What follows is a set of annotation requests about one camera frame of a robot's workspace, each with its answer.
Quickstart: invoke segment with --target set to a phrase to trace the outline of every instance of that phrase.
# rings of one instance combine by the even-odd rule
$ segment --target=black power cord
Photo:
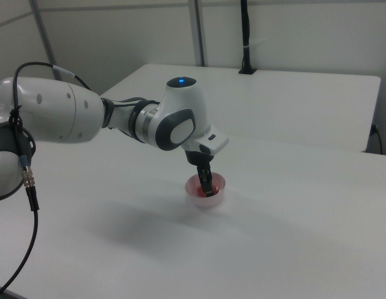
[[[379,129],[377,128],[377,125],[372,124],[372,127],[370,128],[370,136],[373,136],[374,133],[376,133],[376,134],[377,134],[377,137],[379,138],[379,143],[380,143],[380,154],[383,154],[383,153],[382,153],[381,135],[380,135]]]
[[[16,277],[18,276],[19,272],[21,272],[22,268],[25,266],[25,263],[26,263],[26,261],[28,260],[29,255],[30,255],[31,252],[32,252],[32,248],[33,248],[33,245],[35,244],[36,235],[37,235],[37,225],[38,225],[38,222],[39,222],[39,218],[38,218],[38,216],[37,216],[37,211],[34,211],[33,214],[34,214],[34,227],[33,227],[33,233],[32,233],[31,243],[29,243],[28,250],[26,251],[26,254],[25,254],[25,256],[24,256],[22,262],[19,264],[18,269],[14,272],[14,274],[13,274],[12,277],[6,282],[6,284],[3,285],[2,288],[0,289],[0,295],[1,295],[1,294],[6,290],[6,288],[14,281],[14,279],[16,279]]]
[[[18,81],[18,75],[19,72],[27,66],[30,65],[42,65],[46,67],[50,67],[52,69],[56,69],[62,73],[65,73],[67,75],[70,75],[71,77],[74,77],[76,80],[78,80],[86,89],[91,90],[85,82],[72,72],[63,69],[61,67],[58,67],[56,65],[48,64],[47,62],[27,62],[26,64],[22,64],[21,66],[18,67],[16,70],[16,73],[14,75],[13,81],[12,81],[12,92],[13,92],[13,97],[14,97],[14,109],[10,112],[10,117],[9,117],[9,123],[11,124],[13,133],[14,133],[14,139],[16,142],[17,150],[18,150],[18,157],[20,164],[22,166],[22,177],[24,181],[24,185],[26,188],[26,194],[29,199],[29,204],[31,206],[31,211],[34,214],[34,228],[33,228],[33,233],[32,233],[32,239],[31,242],[29,243],[28,249],[26,251],[26,254],[19,264],[17,270],[14,272],[12,277],[0,288],[0,295],[7,289],[8,286],[14,281],[14,279],[18,276],[19,272],[21,272],[22,268],[25,266],[26,261],[29,258],[29,255],[32,252],[32,248],[35,244],[36,240],[36,235],[37,235],[37,226],[39,223],[39,218],[37,215],[37,210],[39,210],[39,204],[37,202],[37,196],[36,196],[36,187],[35,187],[35,181],[33,178],[33,173],[28,161],[27,156],[25,156],[25,153],[22,149],[21,142],[19,135],[23,134],[24,129],[22,128],[22,119],[19,116],[19,109],[21,108],[20,105],[18,105],[18,88],[17,88],[17,81]]]

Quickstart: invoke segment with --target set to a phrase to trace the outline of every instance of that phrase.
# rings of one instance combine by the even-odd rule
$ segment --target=white wall
[[[57,64],[97,93],[146,63],[196,65],[187,0],[40,0],[38,5]]]
[[[251,40],[266,38],[251,49],[252,65],[266,70],[381,77],[374,122],[379,125],[386,153],[386,2],[262,2],[287,1],[249,2]],[[203,0],[203,24],[207,65],[240,68],[243,38],[239,1]],[[370,150],[379,152],[375,135]]]
[[[0,81],[33,60],[47,62],[47,55],[29,1],[0,0]],[[29,67],[21,75],[53,78],[42,67]]]

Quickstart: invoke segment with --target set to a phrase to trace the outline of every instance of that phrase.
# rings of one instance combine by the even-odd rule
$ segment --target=cable connector
[[[39,203],[37,201],[35,179],[33,177],[33,172],[30,166],[23,167],[22,178],[24,179],[24,186],[26,194],[28,195],[31,211],[37,211],[39,210]]]

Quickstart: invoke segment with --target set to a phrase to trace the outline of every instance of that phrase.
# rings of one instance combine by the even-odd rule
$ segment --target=table surface
[[[116,130],[39,143],[39,231],[10,290],[26,298],[386,298],[386,156],[230,136],[211,163],[224,200],[200,210],[182,149]],[[33,215],[0,202],[0,284]]]
[[[367,147],[380,87],[372,76],[147,64],[104,95],[160,101],[181,76],[197,80],[211,122],[227,134],[355,152]]]

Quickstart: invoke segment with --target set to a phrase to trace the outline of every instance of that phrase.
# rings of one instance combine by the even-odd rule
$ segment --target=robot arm
[[[170,80],[160,103],[143,98],[113,102],[85,88],[41,78],[20,77],[17,87],[23,127],[30,132],[22,137],[26,145],[30,136],[36,141],[81,143],[101,128],[116,128],[161,150],[181,146],[188,161],[197,166],[204,192],[213,195],[209,162],[228,138],[210,125],[196,80]],[[8,78],[0,82],[0,199],[22,184],[21,165],[6,126],[13,108],[12,78]],[[29,159],[34,150],[34,146],[29,150]]]

